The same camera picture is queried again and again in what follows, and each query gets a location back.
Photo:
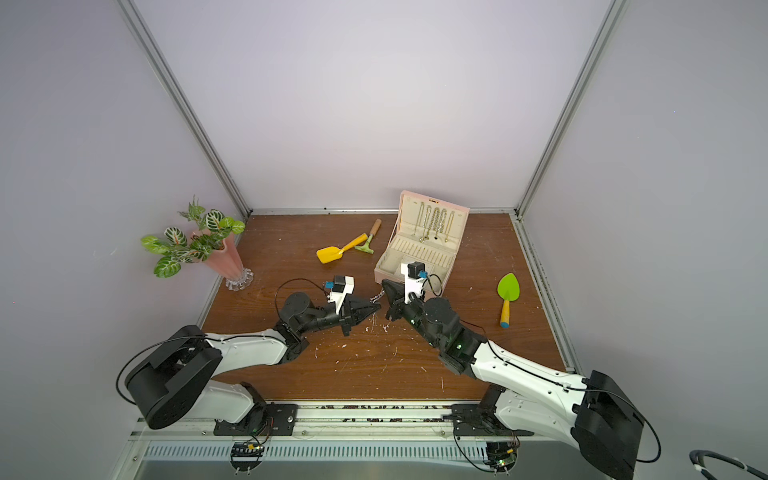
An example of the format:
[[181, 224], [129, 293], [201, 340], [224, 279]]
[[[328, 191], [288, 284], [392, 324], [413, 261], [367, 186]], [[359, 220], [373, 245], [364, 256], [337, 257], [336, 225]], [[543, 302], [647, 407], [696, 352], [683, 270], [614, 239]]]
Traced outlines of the pink jewelry box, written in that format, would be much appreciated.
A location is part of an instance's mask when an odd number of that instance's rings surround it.
[[395, 227], [375, 268], [374, 279], [403, 281], [401, 265], [425, 264], [446, 284], [454, 268], [470, 214], [468, 207], [404, 190]]

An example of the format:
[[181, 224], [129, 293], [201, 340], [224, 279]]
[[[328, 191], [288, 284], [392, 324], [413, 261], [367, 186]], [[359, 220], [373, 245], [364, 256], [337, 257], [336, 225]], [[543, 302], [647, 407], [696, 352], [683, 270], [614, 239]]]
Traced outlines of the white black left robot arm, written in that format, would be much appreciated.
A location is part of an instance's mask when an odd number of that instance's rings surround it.
[[322, 306], [303, 292], [285, 300], [274, 327], [240, 334], [204, 333], [194, 325], [159, 343], [124, 379], [129, 399], [153, 430], [179, 420], [212, 419], [216, 435], [258, 435], [269, 425], [267, 403], [247, 382], [228, 384], [214, 378], [253, 366], [283, 365], [308, 348], [307, 335], [354, 326], [381, 304], [343, 294]]

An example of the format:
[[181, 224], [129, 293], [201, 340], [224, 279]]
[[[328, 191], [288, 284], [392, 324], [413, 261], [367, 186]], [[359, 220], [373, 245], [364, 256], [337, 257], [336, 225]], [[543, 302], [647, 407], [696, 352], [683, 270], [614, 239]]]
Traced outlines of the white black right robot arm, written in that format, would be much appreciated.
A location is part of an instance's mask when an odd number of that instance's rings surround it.
[[467, 328], [445, 298], [422, 300], [393, 280], [382, 288], [388, 319], [405, 319], [451, 372], [500, 387], [492, 416], [504, 427], [570, 445], [613, 479], [633, 478], [645, 419], [610, 376], [527, 360]]

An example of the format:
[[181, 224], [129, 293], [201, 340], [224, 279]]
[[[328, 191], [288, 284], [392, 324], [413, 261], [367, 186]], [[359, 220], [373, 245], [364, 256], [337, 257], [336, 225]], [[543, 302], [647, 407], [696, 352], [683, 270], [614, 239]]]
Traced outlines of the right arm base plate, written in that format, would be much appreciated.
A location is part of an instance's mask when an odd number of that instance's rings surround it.
[[456, 436], [532, 437], [529, 430], [513, 430], [505, 426], [489, 408], [479, 404], [454, 404], [442, 420], [452, 424]]

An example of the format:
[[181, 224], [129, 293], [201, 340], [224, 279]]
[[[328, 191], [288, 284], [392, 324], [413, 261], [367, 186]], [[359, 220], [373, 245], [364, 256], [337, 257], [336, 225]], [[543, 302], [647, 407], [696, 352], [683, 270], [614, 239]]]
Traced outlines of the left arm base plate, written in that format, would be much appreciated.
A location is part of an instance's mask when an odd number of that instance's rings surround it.
[[238, 423], [217, 420], [214, 436], [291, 436], [299, 406], [292, 403], [255, 405]]

